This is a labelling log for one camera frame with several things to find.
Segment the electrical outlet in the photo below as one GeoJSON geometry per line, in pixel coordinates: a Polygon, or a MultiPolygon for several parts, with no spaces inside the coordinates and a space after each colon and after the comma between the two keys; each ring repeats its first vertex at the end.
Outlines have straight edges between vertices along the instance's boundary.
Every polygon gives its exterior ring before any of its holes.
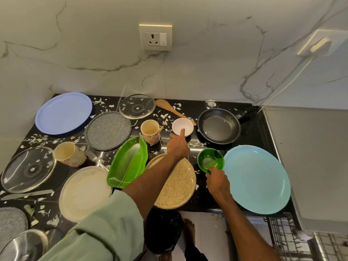
{"type": "Polygon", "coordinates": [[[172,26],[139,25],[143,49],[172,50],[172,26]]]}
{"type": "Polygon", "coordinates": [[[328,52],[322,56],[330,56],[348,39],[348,31],[317,29],[314,32],[314,34],[309,38],[309,40],[304,44],[304,46],[300,49],[297,55],[309,55],[310,48],[323,38],[328,38],[332,43],[328,52]]]}

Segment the power cord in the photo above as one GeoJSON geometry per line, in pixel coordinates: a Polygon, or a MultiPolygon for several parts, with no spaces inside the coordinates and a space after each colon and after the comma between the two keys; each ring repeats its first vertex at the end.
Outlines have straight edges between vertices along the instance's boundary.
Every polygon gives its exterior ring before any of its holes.
{"type": "Polygon", "coordinates": [[[266,108],[271,101],[274,100],[274,98],[276,98],[279,94],[281,94],[287,87],[289,87],[297,78],[298,76],[302,73],[302,71],[304,71],[304,69],[313,61],[313,59],[315,59],[316,57],[320,57],[325,55],[328,50],[330,49],[332,41],[328,38],[323,38],[321,39],[318,43],[316,43],[315,45],[313,45],[309,52],[310,55],[308,56],[309,60],[308,62],[304,65],[304,67],[298,72],[298,74],[289,82],[288,85],[286,85],[283,89],[281,89],[280,92],[276,93],[276,95],[274,95],[267,104],[263,105],[263,107],[257,112],[260,113],[264,108],[266,108]]]}

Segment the bowl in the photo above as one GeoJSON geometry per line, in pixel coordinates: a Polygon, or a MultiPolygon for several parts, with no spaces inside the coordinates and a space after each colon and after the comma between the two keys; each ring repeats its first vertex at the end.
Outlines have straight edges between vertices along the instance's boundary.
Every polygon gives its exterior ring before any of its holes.
{"type": "Polygon", "coordinates": [[[201,170],[205,173],[210,174],[208,170],[210,167],[223,169],[225,165],[225,160],[222,154],[213,148],[203,149],[197,156],[197,164],[201,170]]]}
{"type": "Polygon", "coordinates": [[[176,119],[172,124],[173,132],[176,135],[180,135],[180,131],[183,128],[185,128],[185,137],[189,136],[194,131],[194,125],[192,124],[191,120],[186,118],[176,119]]]}

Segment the green leaf-shaped plate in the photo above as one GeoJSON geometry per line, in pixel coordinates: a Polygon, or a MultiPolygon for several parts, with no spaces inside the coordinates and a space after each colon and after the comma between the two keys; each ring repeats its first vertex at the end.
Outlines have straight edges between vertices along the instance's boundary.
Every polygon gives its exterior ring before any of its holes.
{"type": "Polygon", "coordinates": [[[124,188],[145,171],[148,145],[142,136],[127,140],[117,151],[107,174],[111,187],[124,188]]]}

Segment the floor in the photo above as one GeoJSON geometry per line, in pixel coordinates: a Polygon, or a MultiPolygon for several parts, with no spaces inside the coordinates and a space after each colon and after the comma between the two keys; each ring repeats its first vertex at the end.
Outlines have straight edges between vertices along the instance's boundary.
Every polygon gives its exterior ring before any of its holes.
{"type": "MultiPolygon", "coordinates": [[[[228,226],[223,214],[203,212],[180,212],[183,218],[190,219],[196,228],[196,247],[208,260],[237,261],[228,226]]],[[[272,245],[268,225],[262,218],[250,218],[264,239],[272,245]]],[[[181,235],[172,252],[173,261],[185,261],[185,244],[181,235]]],[[[147,251],[141,261],[158,261],[158,256],[147,251]]]]}

